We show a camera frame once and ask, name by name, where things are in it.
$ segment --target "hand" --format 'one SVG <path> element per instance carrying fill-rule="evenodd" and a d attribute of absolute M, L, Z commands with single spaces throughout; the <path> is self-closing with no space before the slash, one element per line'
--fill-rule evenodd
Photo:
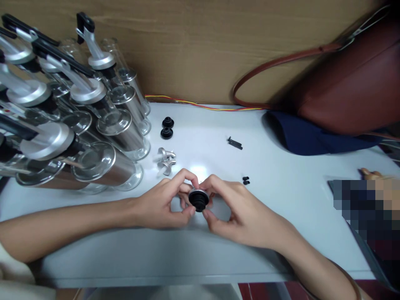
<path fill-rule="evenodd" d="M 200 188 L 209 194 L 218 193 L 231 209 L 228 222 L 219 220 L 210 210 L 204 210 L 210 231 L 241 244 L 270 248 L 280 252 L 285 243 L 298 235 L 294 226 L 258 200 L 237 182 L 223 181 L 211 175 Z"/>
<path fill-rule="evenodd" d="M 184 183 L 190 180 L 194 187 L 199 182 L 193 173 L 182 169 L 174 178 L 164 178 L 155 187 L 138 198 L 128 198 L 126 208 L 129 221 L 126 226 L 141 226 L 146 228 L 184 227 L 194 215 L 194 206 L 185 208 L 182 212 L 171 212 L 171 201 L 176 194 L 187 194 L 193 188 Z"/>

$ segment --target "black screw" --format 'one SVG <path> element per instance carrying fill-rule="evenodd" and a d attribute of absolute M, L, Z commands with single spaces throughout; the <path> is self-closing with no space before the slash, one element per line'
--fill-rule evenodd
<path fill-rule="evenodd" d="M 236 144 L 238 146 L 242 146 L 242 144 L 240 144 L 239 142 L 236 142 L 234 140 L 231 139 L 231 137 L 228 138 L 228 142 L 233 146 L 233 144 Z"/>
<path fill-rule="evenodd" d="M 232 145 L 233 147 L 236 147 L 237 149 L 240 149 L 240 150 L 242 150 L 242 149 L 243 149 L 243 147 L 242 147 L 242 146 L 240 146 L 240 145 L 237 145 L 237 144 L 234 144 L 234 143 L 232 143 L 232 142 L 229 142 L 228 144 L 229 144 L 229 145 Z"/>

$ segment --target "white table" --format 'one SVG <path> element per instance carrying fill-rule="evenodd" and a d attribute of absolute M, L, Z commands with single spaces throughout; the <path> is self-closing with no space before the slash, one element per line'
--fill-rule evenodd
<path fill-rule="evenodd" d="M 210 174 L 241 181 L 271 209 L 292 222 L 323 255 L 355 279 L 373 279 L 341 212 L 333 207 L 331 179 L 359 179 L 358 169 L 400 175 L 378 147 L 337 155 L 298 156 L 286 151 L 262 116 L 265 111 L 215 112 L 182 104 L 152 103 L 147 138 L 150 154 L 140 163 L 145 175 L 129 192 L 105 191 L 77 196 L 63 190 L 24 188 L 11 179 L 0 194 L 0 220 L 67 205 L 113 201 L 143 194 L 160 178 L 153 157 L 159 147 L 174 150 L 177 164 L 200 181 Z M 161 122 L 175 121 L 170 140 L 160 137 Z M 242 143 L 239 150 L 227 138 Z M 172 209 L 179 210 L 174 198 Z M 219 199 L 212 211 L 227 220 L 230 210 Z M 124 229 L 100 232 L 68 245 L 33 265 L 41 284 L 58 288 L 133 285 L 277 282 L 292 275 L 276 253 L 237 245 L 212 235 L 196 213 L 184 229 Z"/>

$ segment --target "navy blue cloth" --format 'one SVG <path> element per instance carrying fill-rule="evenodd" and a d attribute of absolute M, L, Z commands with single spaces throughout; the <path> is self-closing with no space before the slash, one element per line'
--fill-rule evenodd
<path fill-rule="evenodd" d="M 343 153 L 378 145 L 383 138 L 373 135 L 351 137 L 328 132 L 300 117 L 281 111 L 267 111 L 270 121 L 277 124 L 275 132 L 284 138 L 283 144 L 298 155 Z"/>

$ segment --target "brown handbag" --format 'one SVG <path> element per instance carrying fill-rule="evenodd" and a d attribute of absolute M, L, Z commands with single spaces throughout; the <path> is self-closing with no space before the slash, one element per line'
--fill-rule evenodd
<path fill-rule="evenodd" d="M 342 135 L 361 135 L 400 121 L 400 22 L 386 5 L 344 42 L 332 43 L 264 63 L 233 87 L 237 104 L 296 114 Z M 377 15 L 383 14 L 372 22 Z M 250 103 L 238 89 L 258 73 L 293 60 L 332 53 L 299 81 L 278 105 Z"/>

